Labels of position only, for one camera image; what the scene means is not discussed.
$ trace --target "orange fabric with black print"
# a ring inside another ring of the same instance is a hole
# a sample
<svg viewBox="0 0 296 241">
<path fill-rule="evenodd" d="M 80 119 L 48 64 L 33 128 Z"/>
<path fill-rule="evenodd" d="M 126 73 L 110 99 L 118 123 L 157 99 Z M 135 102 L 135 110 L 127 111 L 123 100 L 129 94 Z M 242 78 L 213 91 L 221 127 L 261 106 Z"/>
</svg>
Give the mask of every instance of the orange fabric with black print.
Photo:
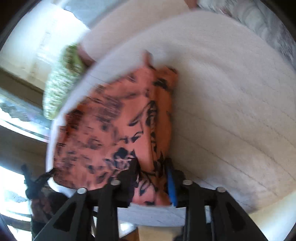
<svg viewBox="0 0 296 241">
<path fill-rule="evenodd" d="M 101 188 L 136 157 L 141 170 L 132 202 L 170 205 L 163 161 L 177 77 L 176 70 L 155 69 L 146 60 L 125 77 L 97 86 L 60 128 L 55 182 L 75 189 Z"/>
</svg>

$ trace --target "green textured fabric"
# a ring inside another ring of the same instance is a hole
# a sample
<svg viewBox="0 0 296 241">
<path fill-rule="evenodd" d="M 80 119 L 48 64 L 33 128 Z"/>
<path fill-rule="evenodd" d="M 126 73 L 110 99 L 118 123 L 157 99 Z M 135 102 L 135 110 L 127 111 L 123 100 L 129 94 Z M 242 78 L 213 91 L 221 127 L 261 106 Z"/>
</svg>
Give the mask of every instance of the green textured fabric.
<svg viewBox="0 0 296 241">
<path fill-rule="evenodd" d="M 53 120 L 64 100 L 79 81 L 86 67 L 77 54 L 77 46 L 68 46 L 53 67 L 43 94 L 43 113 Z"/>
</svg>

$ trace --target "black object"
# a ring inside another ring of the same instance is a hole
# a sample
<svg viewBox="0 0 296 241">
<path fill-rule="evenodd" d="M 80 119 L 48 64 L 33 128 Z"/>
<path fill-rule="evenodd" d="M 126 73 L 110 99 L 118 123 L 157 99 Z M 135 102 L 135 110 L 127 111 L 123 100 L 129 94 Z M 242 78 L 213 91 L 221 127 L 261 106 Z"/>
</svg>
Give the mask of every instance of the black object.
<svg viewBox="0 0 296 241">
<path fill-rule="evenodd" d="M 263 233 L 223 188 L 210 190 L 186 180 L 181 171 L 165 160 L 166 172 L 174 182 L 177 207 L 186 207 L 183 241 L 267 241 Z M 118 180 L 101 189 L 80 188 L 46 224 L 34 241 L 118 241 L 117 208 L 127 208 L 133 196 L 131 183 L 139 173 L 137 159 Z M 210 206 L 211 223 L 206 223 L 205 206 Z M 93 216 L 97 217 L 95 237 L 91 235 Z"/>
<path fill-rule="evenodd" d="M 53 168 L 50 172 L 46 172 L 42 174 L 40 177 L 38 177 L 35 181 L 31 180 L 31 175 L 27 169 L 26 165 L 22 165 L 21 167 L 23 174 L 25 176 L 25 184 L 28 186 L 26 190 L 26 196 L 28 199 L 37 199 L 39 197 L 39 192 L 44 187 L 45 183 L 48 181 L 50 177 L 55 172 L 55 169 Z"/>
</svg>

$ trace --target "silver screw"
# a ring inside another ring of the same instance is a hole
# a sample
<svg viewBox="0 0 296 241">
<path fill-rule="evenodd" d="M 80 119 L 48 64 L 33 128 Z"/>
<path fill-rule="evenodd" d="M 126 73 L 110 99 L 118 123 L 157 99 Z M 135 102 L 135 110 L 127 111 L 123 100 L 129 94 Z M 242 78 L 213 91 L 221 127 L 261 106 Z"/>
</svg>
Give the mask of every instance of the silver screw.
<svg viewBox="0 0 296 241">
<path fill-rule="evenodd" d="M 189 185 L 191 185 L 193 182 L 191 181 L 191 180 L 189 180 L 189 179 L 186 179 L 186 180 L 184 180 L 183 181 L 183 185 L 186 185 L 186 186 L 189 186 Z"/>
<path fill-rule="evenodd" d="M 118 186 L 118 185 L 120 185 L 120 181 L 117 180 L 117 179 L 112 180 L 112 181 L 111 181 L 111 185 L 112 185 L 112 186 Z"/>
<path fill-rule="evenodd" d="M 78 194 L 85 194 L 87 192 L 87 189 L 86 188 L 79 188 L 78 190 L 77 190 L 77 193 Z"/>
<path fill-rule="evenodd" d="M 217 187 L 216 190 L 221 193 L 226 192 L 226 189 L 224 187 Z"/>
</svg>

